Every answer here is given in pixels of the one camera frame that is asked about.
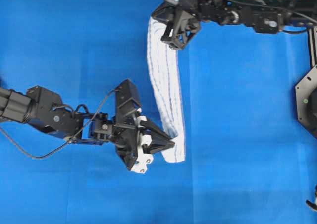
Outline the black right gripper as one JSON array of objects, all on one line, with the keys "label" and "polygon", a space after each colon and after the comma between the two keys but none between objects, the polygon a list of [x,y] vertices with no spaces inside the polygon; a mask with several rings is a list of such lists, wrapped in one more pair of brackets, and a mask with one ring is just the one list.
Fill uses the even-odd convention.
[{"label": "black right gripper", "polygon": [[166,25],[160,40],[172,49],[182,50],[200,31],[198,14],[198,0],[180,0],[178,5],[163,0],[151,18]]}]

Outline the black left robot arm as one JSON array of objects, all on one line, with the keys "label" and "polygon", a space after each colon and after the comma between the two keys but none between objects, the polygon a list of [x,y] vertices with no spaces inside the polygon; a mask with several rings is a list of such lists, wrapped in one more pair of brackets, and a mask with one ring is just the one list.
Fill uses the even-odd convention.
[{"label": "black left robot arm", "polygon": [[35,86],[26,94],[1,88],[1,122],[28,124],[65,141],[65,144],[103,145],[111,142],[126,168],[144,174],[157,152],[173,148],[172,138],[142,115],[136,86],[124,80],[114,90],[115,116],[98,108],[90,113],[85,104],[73,109],[60,95]]}]

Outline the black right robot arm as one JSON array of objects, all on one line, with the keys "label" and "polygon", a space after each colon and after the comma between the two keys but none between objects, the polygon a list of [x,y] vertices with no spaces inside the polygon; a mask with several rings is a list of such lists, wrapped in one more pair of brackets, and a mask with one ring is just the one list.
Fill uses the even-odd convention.
[{"label": "black right robot arm", "polygon": [[192,140],[314,141],[297,116],[296,91],[312,80],[306,36],[317,0],[163,0],[151,18],[189,66]]}]

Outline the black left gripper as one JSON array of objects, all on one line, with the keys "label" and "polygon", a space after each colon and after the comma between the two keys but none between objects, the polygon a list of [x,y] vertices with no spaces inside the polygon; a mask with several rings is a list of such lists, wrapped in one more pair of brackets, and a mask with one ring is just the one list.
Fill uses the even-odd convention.
[{"label": "black left gripper", "polygon": [[124,80],[115,88],[115,150],[128,171],[145,174],[154,159],[151,154],[173,148],[175,143],[150,119],[142,117],[139,121],[140,108],[136,86],[131,80]]}]

